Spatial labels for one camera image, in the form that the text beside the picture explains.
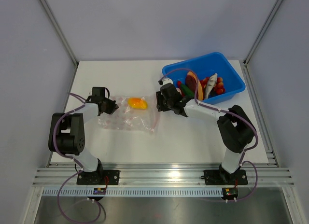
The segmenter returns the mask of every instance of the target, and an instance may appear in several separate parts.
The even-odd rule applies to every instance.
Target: gray floor
[[[239,197],[248,192],[248,189],[242,189]],[[81,197],[62,197],[62,209],[76,221],[91,221],[98,213],[96,205],[82,202],[71,207],[81,199]],[[105,197],[100,202],[107,213],[105,224],[292,223],[283,193],[278,188],[257,189],[248,200],[229,204],[194,197]],[[66,224],[69,222],[60,215],[56,197],[45,196],[41,200],[35,223]]]

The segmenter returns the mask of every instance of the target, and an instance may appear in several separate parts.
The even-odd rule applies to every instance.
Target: blue bin
[[[193,70],[197,74],[199,80],[202,80],[206,77],[211,77],[215,73],[218,74],[218,77],[223,78],[225,93],[203,100],[203,102],[205,103],[216,104],[229,100],[236,93],[244,91],[244,89],[246,88],[243,80],[240,78],[240,76],[236,73],[231,64],[221,53],[211,53],[167,65],[162,69],[162,73],[163,75],[165,75],[168,72],[179,68],[188,68]],[[188,71],[180,70],[171,73],[168,77],[173,80],[174,85],[177,87],[177,81],[185,83],[185,78],[187,74]]]

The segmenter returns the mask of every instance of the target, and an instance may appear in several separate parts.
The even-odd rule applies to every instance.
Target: fish
[[[217,78],[218,78],[218,74],[215,73],[214,75],[212,75],[205,87],[205,98],[204,99],[208,99],[209,94],[211,93],[211,90],[213,89],[215,83],[217,82]]]

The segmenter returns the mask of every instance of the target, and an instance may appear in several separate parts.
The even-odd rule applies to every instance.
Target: plastic bag
[[[119,108],[112,115],[101,114],[98,124],[104,129],[154,132],[160,118],[160,113],[156,108],[156,97],[141,97],[148,104],[146,110],[131,108],[128,105],[129,98],[111,96],[110,99],[116,100]]]

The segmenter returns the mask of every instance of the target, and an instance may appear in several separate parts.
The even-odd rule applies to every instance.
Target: white wall
[[[79,60],[244,59],[276,0],[48,0]]]
[[[309,218],[309,0],[285,0],[249,63],[282,166]]]
[[[17,224],[74,68],[37,0],[0,0],[0,222]]]

